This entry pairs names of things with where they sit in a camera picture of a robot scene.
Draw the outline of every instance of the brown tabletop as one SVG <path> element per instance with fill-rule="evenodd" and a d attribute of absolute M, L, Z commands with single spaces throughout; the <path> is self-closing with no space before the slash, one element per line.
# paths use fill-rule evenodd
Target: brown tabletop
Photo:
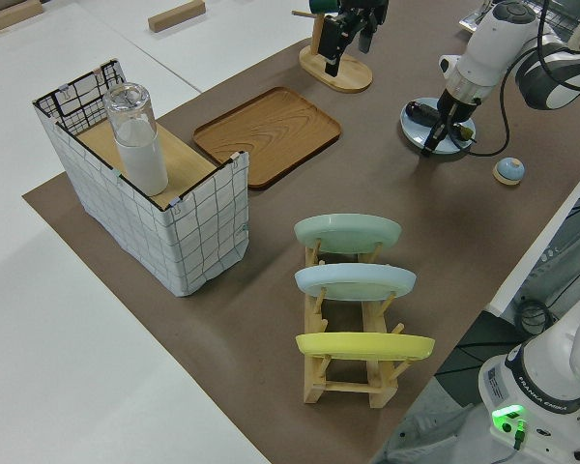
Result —
<path fill-rule="evenodd" d="M 351 46 L 374 73 L 360 94 L 336 93 L 304 72 L 297 57 L 306 43 L 298 43 L 160 118 L 195 148 L 197 127 L 286 86 L 342 126 L 334 145 L 249 195 L 244 260 L 191 297 L 173 297 L 125 254 L 86 216 L 64 174 L 26 195 L 274 464 L 367 462 L 580 180 L 580 99 L 560 111 L 537 112 L 507 86 L 512 140 L 504 156 L 522 159 L 527 168 L 515 188 L 492 177 L 497 159 L 423 158 L 404 138 L 403 106 L 441 94 L 438 58 L 463 52 L 468 36 L 456 22 L 476 6 L 471 0 L 446 8 L 429 0 L 392 2 L 372 51 L 360 55 Z M 474 121 L 477 150 L 500 146 L 497 94 Z M 435 351 L 403 374 L 398 394 L 382 410 L 370 410 L 366 395 L 356 393 L 325 392 L 315 405 L 302 402 L 304 364 L 294 337 L 303 331 L 303 294 L 293 275 L 304 252 L 293 226 L 326 213 L 399 222 L 401 238 L 379 262 L 418 275 L 415 290 L 388 310 L 388 326 L 401 321 L 408 334 L 434 337 Z M 341 308 L 332 330 L 358 330 L 357 315 L 350 305 Z M 333 372 L 355 375 L 345 365 Z"/>

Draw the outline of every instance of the mint green plate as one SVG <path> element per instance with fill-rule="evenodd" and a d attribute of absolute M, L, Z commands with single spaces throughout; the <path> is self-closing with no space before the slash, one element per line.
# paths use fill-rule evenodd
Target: mint green plate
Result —
<path fill-rule="evenodd" d="M 326 300 L 379 302 L 392 293 L 402 297 L 415 286 L 417 276 L 410 271 L 385 264 L 323 264 L 294 274 L 299 288 L 318 297 L 326 288 Z"/>
<path fill-rule="evenodd" d="M 359 214 L 335 214 L 308 217 L 294 226 L 297 239 L 314 248 L 320 239 L 325 253 L 371 253 L 378 244 L 392 247 L 402 228 L 390 219 Z"/>

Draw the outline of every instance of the green light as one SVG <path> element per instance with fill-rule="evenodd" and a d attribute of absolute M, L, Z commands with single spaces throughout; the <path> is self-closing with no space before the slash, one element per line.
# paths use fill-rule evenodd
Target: green light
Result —
<path fill-rule="evenodd" d="M 519 404 L 512 404 L 506 408 L 497 409 L 492 412 L 492 420 L 494 421 L 494 426 L 499 430 L 504 430 L 503 425 L 507 423 L 507 419 L 515 419 L 520 416 L 520 413 L 524 411 L 524 408 Z"/>

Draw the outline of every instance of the light blue plate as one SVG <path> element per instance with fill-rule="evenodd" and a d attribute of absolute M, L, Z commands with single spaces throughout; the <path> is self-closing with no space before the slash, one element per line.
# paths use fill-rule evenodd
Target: light blue plate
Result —
<path fill-rule="evenodd" d="M 415 102 L 427 104 L 432 108 L 436 108 L 436 103 L 438 102 L 438 99 L 421 98 L 416 99 Z M 404 132 L 404 135 L 406 135 L 406 137 L 408 137 L 408 139 L 411 142 L 413 142 L 414 145 L 416 145 L 419 148 L 423 148 L 423 145 L 425 144 L 425 140 L 427 139 L 427 136 L 429 135 L 431 128 L 427 128 L 426 126 L 422 126 L 421 124 L 417 124 L 416 122 L 412 121 L 406 114 L 406 106 L 402 108 L 402 114 L 399 116 L 399 121 L 402 124 L 402 130 Z M 473 122 L 472 119 L 469 119 L 464 123 L 461 123 L 461 125 L 471 129 L 474 134 L 473 138 L 477 138 L 475 123 Z M 471 142 L 470 140 L 467 140 L 465 142 L 458 140 L 457 143 L 461 147 L 467 148 L 473 142 Z M 447 135 L 447 137 L 445 137 L 445 139 L 438 144 L 436 150 L 434 150 L 433 153 L 435 153 L 436 155 L 452 155 L 459 151 L 460 149 L 455 146 L 455 144 L 451 141 L 450 137 Z"/>
<path fill-rule="evenodd" d="M 326 253 L 371 253 L 377 244 L 392 247 L 402 228 L 384 217 L 336 214 L 308 217 L 294 226 L 297 239 L 314 248 L 320 239 L 320 250 Z"/>
<path fill-rule="evenodd" d="M 391 293 L 402 297 L 412 291 L 417 276 L 405 269 L 383 264 L 323 264 L 301 269 L 294 278 L 307 295 L 318 297 L 327 289 L 326 300 L 378 302 Z"/>

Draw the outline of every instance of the white grid basket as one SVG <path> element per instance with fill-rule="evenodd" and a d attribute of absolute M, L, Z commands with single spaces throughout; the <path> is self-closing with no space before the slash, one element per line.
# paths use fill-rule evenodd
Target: white grid basket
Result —
<path fill-rule="evenodd" d="M 190 295 L 245 255 L 248 155 L 160 208 L 76 138 L 105 119 L 102 96 L 121 81 L 110 61 L 33 105 L 85 211 L 169 291 Z"/>

